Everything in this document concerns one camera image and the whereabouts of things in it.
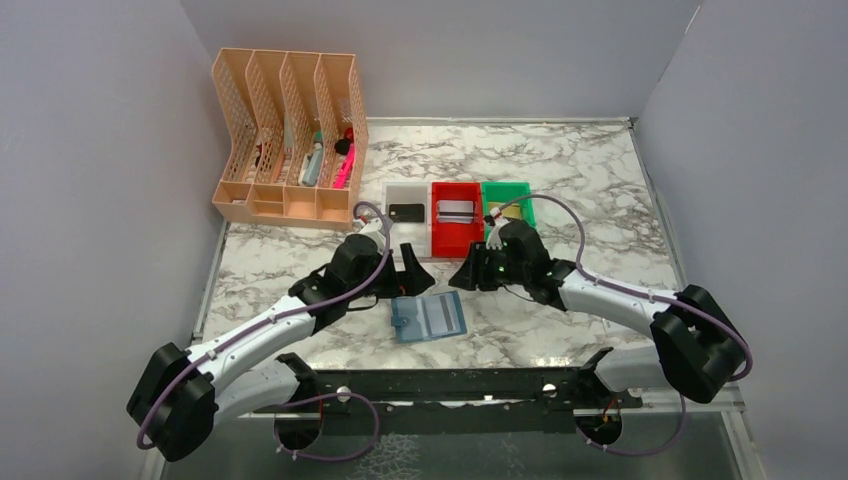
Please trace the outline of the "green plastic bin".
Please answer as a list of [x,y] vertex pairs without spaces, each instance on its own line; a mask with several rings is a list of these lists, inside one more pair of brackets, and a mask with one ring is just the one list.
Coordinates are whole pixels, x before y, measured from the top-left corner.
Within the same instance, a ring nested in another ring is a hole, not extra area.
[[505,247],[509,246],[513,241],[525,243],[528,245],[540,244],[541,240],[535,228],[535,211],[533,200],[529,197],[531,188],[526,182],[496,182],[489,181],[482,183],[482,213],[484,223],[484,243],[480,249],[485,251],[486,240],[494,225],[494,219],[501,216],[499,212],[500,205],[510,205],[519,203],[522,208],[523,218],[521,220],[508,219],[509,224],[501,230],[501,237],[505,241]]

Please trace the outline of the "white striped card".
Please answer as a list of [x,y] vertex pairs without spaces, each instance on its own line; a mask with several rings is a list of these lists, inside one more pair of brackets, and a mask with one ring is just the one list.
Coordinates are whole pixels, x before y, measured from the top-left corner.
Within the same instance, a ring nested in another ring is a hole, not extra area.
[[475,219],[475,202],[471,200],[438,200],[436,219],[439,223],[471,224]]

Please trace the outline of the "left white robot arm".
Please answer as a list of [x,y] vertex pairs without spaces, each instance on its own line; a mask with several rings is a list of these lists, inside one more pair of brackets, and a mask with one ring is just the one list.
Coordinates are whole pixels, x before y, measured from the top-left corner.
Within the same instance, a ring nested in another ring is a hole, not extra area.
[[138,448],[157,449],[168,461],[185,458],[212,432],[224,392],[272,353],[304,340],[344,317],[352,301],[373,296],[415,296],[434,286],[412,246],[392,251],[373,238],[352,234],[331,260],[295,282],[266,311],[209,342],[182,349],[167,343],[153,352],[126,411],[138,424]]

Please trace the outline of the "white plastic bin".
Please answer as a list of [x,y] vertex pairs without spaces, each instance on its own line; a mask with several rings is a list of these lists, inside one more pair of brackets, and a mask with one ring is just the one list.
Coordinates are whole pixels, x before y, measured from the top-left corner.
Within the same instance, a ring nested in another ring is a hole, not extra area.
[[389,218],[388,205],[421,203],[427,218],[424,223],[391,223],[392,248],[409,243],[419,259],[430,258],[431,252],[431,184],[428,182],[385,182],[382,186],[383,212]]

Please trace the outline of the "blue leather card holder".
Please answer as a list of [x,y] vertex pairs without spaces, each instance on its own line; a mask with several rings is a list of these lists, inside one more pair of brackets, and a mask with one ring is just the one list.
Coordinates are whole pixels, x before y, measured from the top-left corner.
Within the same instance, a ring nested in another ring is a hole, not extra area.
[[391,301],[391,326],[399,343],[464,335],[467,325],[457,291]]

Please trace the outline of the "red plastic bin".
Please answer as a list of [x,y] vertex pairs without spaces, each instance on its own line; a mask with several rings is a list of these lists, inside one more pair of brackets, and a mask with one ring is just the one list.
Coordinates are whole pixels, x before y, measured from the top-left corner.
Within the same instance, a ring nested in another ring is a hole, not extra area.
[[[476,182],[433,182],[431,184],[431,252],[436,258],[464,258],[472,243],[483,240],[481,184]],[[471,224],[439,223],[436,219],[438,200],[471,200],[475,202],[475,219]]]

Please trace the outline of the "peach plastic file organizer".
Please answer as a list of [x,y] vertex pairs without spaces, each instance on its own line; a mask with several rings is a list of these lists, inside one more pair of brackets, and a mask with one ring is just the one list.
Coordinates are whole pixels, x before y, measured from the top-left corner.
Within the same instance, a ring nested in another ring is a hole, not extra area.
[[[212,77],[231,140],[213,205],[233,223],[347,230],[366,165],[369,130],[357,58],[318,53],[223,48]],[[299,185],[313,136],[324,157],[315,187]],[[344,158],[356,157],[344,189],[332,187]]]

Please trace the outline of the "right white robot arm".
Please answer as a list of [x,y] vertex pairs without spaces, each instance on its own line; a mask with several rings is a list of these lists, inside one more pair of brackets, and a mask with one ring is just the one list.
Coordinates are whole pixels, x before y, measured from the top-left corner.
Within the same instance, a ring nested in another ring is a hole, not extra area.
[[500,235],[505,243],[500,249],[470,245],[450,286],[495,291],[518,285],[536,303],[595,315],[652,340],[649,347],[595,354],[583,368],[598,392],[670,387],[707,404],[743,364],[737,330],[705,289],[689,285],[681,292],[650,294],[632,285],[612,288],[585,277],[575,262],[551,257],[524,221],[508,223]]

